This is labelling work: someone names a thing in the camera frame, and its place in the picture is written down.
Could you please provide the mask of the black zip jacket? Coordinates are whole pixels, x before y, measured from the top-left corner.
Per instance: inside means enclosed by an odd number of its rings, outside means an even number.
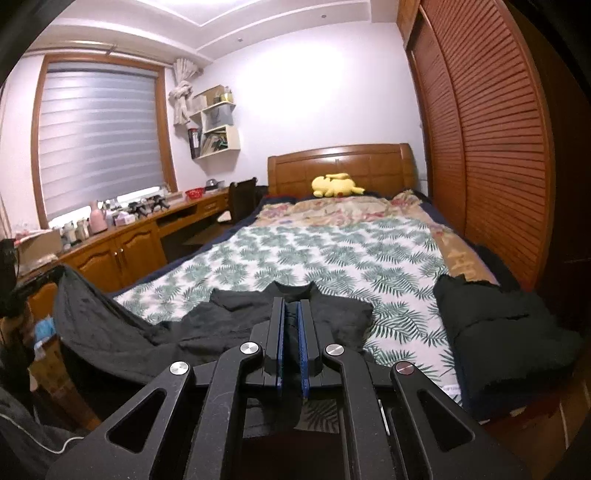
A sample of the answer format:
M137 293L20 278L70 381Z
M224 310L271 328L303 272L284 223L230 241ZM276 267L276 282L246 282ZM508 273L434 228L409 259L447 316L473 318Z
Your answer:
M318 325L339 344L363 352L373 320L365 301L325 295L318 286L270 283L263 291L214 289L179 321L149 324L66 267L58 283L53 320L65 368L82 399L101 420L108 418L165 367L213 362L249 340L256 324L270 320L273 301L287 303L287 368L300 384L297 365L297 302L307 300Z

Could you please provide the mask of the folded black garment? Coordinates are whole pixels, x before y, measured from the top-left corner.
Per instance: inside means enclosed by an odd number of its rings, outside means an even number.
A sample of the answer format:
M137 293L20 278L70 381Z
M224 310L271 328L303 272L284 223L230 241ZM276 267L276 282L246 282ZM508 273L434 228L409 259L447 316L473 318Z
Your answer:
M583 347L534 293L442 275L434 295L465 409L502 417L564 385Z

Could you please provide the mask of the brown patterned blanket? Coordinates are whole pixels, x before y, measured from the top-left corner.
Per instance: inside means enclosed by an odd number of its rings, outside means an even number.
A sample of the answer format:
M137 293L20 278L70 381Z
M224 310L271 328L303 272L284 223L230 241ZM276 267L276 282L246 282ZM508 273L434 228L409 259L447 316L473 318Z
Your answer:
M496 277L485 262L453 230L442 225L431 225L429 229L442 253L450 276L464 276L471 282L486 281L498 285Z

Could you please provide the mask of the wooden desk cabinet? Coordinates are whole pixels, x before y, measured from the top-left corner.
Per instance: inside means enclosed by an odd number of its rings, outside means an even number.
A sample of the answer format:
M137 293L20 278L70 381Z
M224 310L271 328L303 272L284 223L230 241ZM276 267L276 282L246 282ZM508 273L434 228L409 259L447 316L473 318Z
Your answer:
M186 227L221 214L228 207L226 189L183 201L126 226L114 227L19 277L18 284L66 264L98 288L116 292L169 263L162 240Z

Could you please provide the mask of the palm leaf print bedspread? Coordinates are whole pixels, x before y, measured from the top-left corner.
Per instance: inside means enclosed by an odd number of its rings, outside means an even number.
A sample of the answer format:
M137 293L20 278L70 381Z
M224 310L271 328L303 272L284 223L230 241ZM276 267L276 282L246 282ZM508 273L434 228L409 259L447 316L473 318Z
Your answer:
M213 289L315 284L370 303L365 351L378 364L410 361L454 401L462 394L433 293L449 269L427 225L387 218L337 226L246 226L170 272L116 296L146 322L178 321Z

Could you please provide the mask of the pink vase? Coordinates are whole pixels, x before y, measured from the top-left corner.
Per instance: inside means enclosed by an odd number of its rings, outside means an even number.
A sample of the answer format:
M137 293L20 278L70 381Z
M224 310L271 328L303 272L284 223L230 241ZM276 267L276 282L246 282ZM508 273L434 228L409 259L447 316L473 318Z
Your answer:
M90 203L89 226L93 235L102 233L108 229L104 211L98 207L96 200Z

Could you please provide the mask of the spare black gripper on desk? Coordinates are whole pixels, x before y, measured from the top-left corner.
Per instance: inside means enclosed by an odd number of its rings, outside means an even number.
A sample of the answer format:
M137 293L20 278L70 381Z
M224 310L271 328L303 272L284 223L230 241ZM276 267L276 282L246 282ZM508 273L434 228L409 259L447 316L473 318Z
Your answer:
M153 195L139 201L130 202L127 206L127 212L137 219L142 219L148 218L157 211L168 210L169 208L170 205L163 196Z

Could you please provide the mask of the floral quilt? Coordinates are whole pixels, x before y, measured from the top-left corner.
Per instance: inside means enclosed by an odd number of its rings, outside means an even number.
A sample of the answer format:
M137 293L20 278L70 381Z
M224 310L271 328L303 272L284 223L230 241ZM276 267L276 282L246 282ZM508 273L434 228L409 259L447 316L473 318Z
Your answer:
M428 225L437 222L422 208L423 201L411 190L389 200L373 196L349 196L304 200L263 206L254 227L344 227L387 218L410 218Z

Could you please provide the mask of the dark desk chair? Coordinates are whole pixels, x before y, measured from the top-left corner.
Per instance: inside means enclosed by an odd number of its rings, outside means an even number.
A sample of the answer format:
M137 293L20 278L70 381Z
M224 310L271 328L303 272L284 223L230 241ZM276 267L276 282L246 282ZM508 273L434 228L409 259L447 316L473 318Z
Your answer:
M235 224L256 209L256 177L242 182L232 182L228 188L228 210L218 217L221 224Z

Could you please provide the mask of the yellow plush toy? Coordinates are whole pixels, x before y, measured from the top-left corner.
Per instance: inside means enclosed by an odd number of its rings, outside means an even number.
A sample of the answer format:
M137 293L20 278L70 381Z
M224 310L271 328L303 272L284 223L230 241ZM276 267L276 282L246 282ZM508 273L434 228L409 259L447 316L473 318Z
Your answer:
M317 198L348 197L365 193L365 189L356 186L355 181L346 173L318 176L311 181L311 189Z

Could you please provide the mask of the wooden headboard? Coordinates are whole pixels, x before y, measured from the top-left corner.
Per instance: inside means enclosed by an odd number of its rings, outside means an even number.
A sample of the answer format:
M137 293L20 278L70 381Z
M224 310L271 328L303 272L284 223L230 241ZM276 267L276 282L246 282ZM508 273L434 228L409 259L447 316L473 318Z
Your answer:
M420 187L409 144L360 144L271 156L269 194L304 199L312 194L312 180L335 173L349 174L356 186L387 198Z

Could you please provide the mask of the grey zebra window blind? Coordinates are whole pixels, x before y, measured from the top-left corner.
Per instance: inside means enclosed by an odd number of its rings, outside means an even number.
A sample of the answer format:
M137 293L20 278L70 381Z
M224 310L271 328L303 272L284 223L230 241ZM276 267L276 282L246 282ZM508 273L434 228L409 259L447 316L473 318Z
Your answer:
M110 63L48 65L38 127L48 220L93 201L166 185L153 70Z

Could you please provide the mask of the wooden louvered wardrobe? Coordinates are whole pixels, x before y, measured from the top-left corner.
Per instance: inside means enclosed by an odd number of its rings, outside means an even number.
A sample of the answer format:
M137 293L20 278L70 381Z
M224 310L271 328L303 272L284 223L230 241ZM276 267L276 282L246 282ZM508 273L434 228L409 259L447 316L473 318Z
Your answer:
M534 57L502 1L404 1L435 206L527 290L547 266L555 145Z

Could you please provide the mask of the tied beige curtain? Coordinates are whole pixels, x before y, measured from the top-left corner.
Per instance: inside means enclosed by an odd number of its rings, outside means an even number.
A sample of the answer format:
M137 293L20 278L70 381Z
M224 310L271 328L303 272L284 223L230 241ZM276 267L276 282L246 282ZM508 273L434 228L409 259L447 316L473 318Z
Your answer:
M183 126L190 120L190 80L204 72L196 63L186 58L177 58L172 64L175 87L169 92L169 101L173 106L173 125Z

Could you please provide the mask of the white wall shelf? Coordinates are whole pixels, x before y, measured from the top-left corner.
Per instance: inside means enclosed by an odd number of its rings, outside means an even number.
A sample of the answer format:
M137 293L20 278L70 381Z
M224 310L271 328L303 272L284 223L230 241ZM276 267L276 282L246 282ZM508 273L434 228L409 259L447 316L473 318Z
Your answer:
M228 86L217 85L188 97L191 158L201 160L240 150L235 102Z

